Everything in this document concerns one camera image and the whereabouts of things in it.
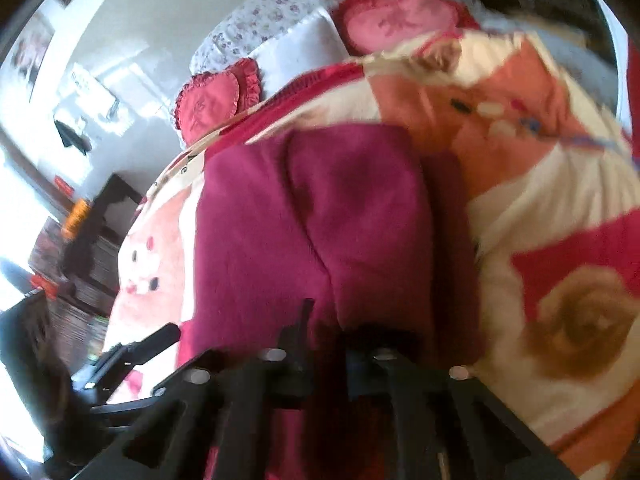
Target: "wall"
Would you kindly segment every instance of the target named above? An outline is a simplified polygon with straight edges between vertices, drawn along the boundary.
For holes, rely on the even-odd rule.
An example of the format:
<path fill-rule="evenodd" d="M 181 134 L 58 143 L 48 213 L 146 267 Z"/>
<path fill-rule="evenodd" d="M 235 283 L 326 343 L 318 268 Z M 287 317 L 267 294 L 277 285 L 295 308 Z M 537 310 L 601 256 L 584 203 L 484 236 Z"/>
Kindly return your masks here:
<path fill-rule="evenodd" d="M 170 107 L 190 78 L 189 63 L 209 31 L 244 0 L 72 0 L 45 56 L 27 105 L 0 89 L 0 123 L 39 170 L 62 176 L 74 198 L 92 198 L 118 172 L 145 192 L 180 150 Z M 121 101 L 115 122 L 90 116 L 79 104 L 68 74 L 87 69 Z M 0 68 L 0 86 L 2 70 Z M 93 149 L 82 156 L 63 148 L 54 113 L 86 119 Z M 130 218 L 110 219 L 125 232 Z"/>

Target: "red heart-shaped pillow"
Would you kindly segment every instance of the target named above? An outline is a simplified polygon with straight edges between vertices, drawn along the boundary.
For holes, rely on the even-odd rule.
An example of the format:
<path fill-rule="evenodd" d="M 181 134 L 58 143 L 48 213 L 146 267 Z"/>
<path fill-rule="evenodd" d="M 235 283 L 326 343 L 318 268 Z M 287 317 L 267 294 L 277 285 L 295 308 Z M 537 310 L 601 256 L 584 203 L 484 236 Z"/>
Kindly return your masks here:
<path fill-rule="evenodd" d="M 176 100 L 175 125 L 191 146 L 238 109 L 240 85 L 231 72 L 195 76 Z"/>
<path fill-rule="evenodd" d="M 460 7 L 450 0 L 369 0 L 344 13 L 343 30 L 353 52 L 371 54 L 420 34 L 457 27 L 465 21 Z"/>
<path fill-rule="evenodd" d="M 242 58 L 224 72 L 205 72 L 191 78 L 175 100 L 175 127 L 191 146 L 258 102 L 258 65 L 253 59 Z"/>

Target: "metal bolt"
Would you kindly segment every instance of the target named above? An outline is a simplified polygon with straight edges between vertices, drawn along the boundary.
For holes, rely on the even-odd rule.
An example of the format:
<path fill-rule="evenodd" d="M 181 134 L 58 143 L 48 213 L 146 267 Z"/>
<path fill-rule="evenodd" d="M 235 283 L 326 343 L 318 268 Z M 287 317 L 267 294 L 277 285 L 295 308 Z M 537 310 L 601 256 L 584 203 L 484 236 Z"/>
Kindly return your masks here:
<path fill-rule="evenodd" d="M 272 363 L 277 363 L 279 361 L 284 361 L 284 358 L 287 356 L 287 353 L 282 348 L 267 348 L 262 351 L 260 355 L 260 359 L 263 361 L 270 361 Z"/>
<path fill-rule="evenodd" d="M 389 348 L 378 348 L 373 354 L 376 361 L 393 361 L 397 358 L 396 353 Z"/>
<path fill-rule="evenodd" d="M 450 480 L 449 457 L 445 451 L 438 453 L 438 465 L 440 466 L 440 478 L 442 480 Z"/>
<path fill-rule="evenodd" d="M 204 384 L 209 381 L 211 378 L 211 374 L 206 370 L 202 370 L 201 368 L 194 368 L 193 370 L 188 370 L 184 380 L 188 383 L 193 384 Z"/>
<path fill-rule="evenodd" d="M 449 377 L 455 379 L 457 381 L 466 381 L 470 379 L 471 372 L 468 370 L 466 366 L 454 366 L 449 369 Z"/>

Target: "heart-shaped cushion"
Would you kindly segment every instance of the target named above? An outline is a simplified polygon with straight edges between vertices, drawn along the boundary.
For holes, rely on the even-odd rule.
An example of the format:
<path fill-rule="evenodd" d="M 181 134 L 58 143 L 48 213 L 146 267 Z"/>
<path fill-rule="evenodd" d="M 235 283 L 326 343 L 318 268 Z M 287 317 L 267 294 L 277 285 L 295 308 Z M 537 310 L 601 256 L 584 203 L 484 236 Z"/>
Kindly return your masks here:
<path fill-rule="evenodd" d="M 449 0 L 371 0 L 345 12 L 350 47 L 371 54 L 420 34 L 458 26 L 458 5 Z"/>
<path fill-rule="evenodd" d="M 240 85 L 232 72 L 198 74 L 176 99 L 175 126 L 191 146 L 238 110 Z"/>

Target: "red ruffled trim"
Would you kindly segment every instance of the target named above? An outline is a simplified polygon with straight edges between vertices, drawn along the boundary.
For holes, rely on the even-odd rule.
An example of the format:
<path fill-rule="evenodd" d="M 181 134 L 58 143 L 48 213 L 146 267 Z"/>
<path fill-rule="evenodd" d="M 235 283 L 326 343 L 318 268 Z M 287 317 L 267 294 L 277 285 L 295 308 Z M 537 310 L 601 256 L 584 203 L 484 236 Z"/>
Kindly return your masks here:
<path fill-rule="evenodd" d="M 258 76 L 258 64 L 255 59 L 243 57 L 227 70 L 236 76 L 240 85 L 236 114 L 257 105 L 260 102 L 260 76 Z"/>
<path fill-rule="evenodd" d="M 222 130 L 220 140 L 207 148 L 206 160 L 229 146 L 247 142 L 254 135 L 311 99 L 363 77 L 362 65 L 354 62 L 329 65 L 298 76 L 255 113 L 243 117 L 237 123 L 230 124 Z"/>
<path fill-rule="evenodd" d="M 338 29 L 340 37 L 342 38 L 342 42 L 345 44 L 347 50 L 352 56 L 362 56 L 362 53 L 358 50 L 356 45 L 351 43 L 349 33 L 347 31 L 347 23 L 351 16 L 371 8 L 377 1 L 379 0 L 341 0 L 338 7 L 331 13 L 331 17 L 334 20 L 335 27 Z M 479 23 L 476 22 L 469 10 L 466 8 L 466 5 L 455 0 L 440 1 L 456 10 L 458 14 L 456 26 L 458 28 L 480 29 Z"/>
<path fill-rule="evenodd" d="M 359 56 L 357 50 L 353 48 L 353 45 L 349 42 L 349 35 L 347 34 L 346 27 L 346 15 L 356 7 L 360 6 L 372 6 L 378 0 L 340 0 L 338 6 L 331 11 L 331 19 L 334 20 L 334 25 L 338 29 L 338 34 L 342 38 L 344 46 L 352 56 Z"/>

